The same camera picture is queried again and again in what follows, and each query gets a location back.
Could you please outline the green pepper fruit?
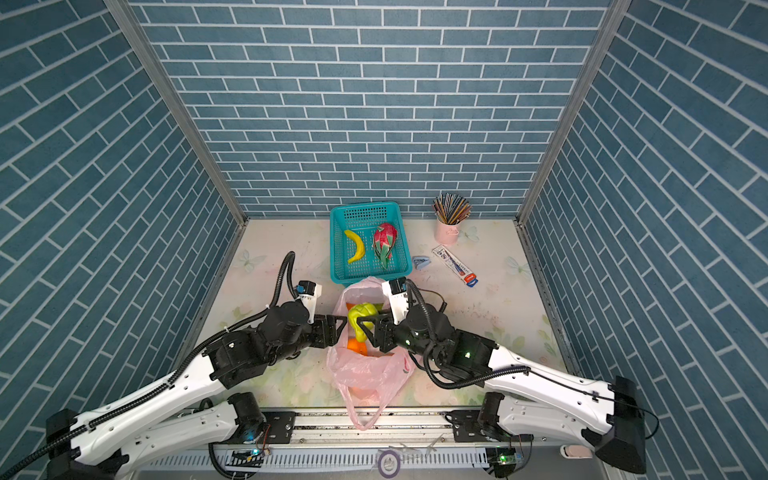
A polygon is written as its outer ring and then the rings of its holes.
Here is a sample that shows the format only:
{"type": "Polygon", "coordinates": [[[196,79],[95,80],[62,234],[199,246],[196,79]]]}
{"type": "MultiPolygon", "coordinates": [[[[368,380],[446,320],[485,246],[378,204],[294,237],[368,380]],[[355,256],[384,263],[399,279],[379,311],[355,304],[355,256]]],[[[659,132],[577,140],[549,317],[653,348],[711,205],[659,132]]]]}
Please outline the green pepper fruit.
{"type": "Polygon", "coordinates": [[[368,320],[368,317],[373,317],[379,314],[377,305],[372,303],[360,303],[348,304],[348,307],[347,317],[348,322],[354,331],[354,338],[360,342],[366,342],[368,340],[366,332],[375,332],[375,323],[368,320]]]}

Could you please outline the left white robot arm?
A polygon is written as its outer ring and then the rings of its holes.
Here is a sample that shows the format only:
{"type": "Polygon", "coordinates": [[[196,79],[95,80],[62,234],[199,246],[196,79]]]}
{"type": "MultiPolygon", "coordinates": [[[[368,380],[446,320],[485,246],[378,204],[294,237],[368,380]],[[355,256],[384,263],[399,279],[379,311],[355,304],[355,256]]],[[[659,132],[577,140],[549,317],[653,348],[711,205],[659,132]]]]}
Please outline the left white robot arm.
{"type": "Polygon", "coordinates": [[[190,447],[235,440],[258,443],[267,420],[251,393],[179,417],[183,408],[261,376],[306,348],[335,345],[344,316],[315,313],[303,300],[269,307],[257,326],[232,327],[198,345],[171,374],[103,407],[65,409],[47,421],[50,479],[118,479],[190,447]]]}

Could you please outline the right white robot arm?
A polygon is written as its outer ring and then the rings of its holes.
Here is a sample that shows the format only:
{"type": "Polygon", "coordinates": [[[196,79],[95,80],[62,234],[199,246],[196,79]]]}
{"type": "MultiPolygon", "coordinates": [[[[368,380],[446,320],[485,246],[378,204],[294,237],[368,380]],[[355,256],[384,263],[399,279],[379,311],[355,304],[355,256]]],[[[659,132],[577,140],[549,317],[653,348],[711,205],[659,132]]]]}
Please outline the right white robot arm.
{"type": "Polygon", "coordinates": [[[487,389],[480,424],[487,433],[512,433],[521,414],[504,413],[504,398],[517,395],[561,413],[575,425],[575,437],[597,458],[625,472],[647,471],[645,417],[636,384],[623,376],[610,382],[590,380],[540,365],[494,340],[453,327],[430,304],[403,312],[351,314],[358,342],[369,341],[382,353],[397,347],[439,388],[487,389]]]}

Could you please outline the pink plastic bag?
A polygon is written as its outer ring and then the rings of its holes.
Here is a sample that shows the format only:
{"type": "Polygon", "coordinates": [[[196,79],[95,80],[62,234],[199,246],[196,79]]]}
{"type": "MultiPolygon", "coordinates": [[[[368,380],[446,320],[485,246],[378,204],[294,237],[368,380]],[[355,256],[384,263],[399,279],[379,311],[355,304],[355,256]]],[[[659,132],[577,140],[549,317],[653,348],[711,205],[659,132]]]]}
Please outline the pink plastic bag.
{"type": "Polygon", "coordinates": [[[344,316],[347,326],[326,359],[332,384],[340,392],[352,424],[360,431],[375,426],[384,409],[416,370],[408,352],[401,347],[382,354],[367,340],[367,356],[347,348],[348,339],[354,338],[347,317],[348,304],[376,304],[381,313],[389,306],[382,291],[383,283],[381,279],[367,277],[342,292],[334,314],[344,316]]]}

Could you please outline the red dragon fruit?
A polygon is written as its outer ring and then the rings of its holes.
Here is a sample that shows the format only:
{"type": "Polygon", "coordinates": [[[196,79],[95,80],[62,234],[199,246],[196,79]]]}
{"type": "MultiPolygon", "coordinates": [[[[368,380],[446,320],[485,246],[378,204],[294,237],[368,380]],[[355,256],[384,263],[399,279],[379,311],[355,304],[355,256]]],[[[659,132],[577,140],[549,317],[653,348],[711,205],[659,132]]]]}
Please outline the red dragon fruit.
{"type": "Polygon", "coordinates": [[[398,237],[397,229],[390,223],[380,224],[373,236],[374,254],[383,269],[387,269],[393,257],[398,237]]]}

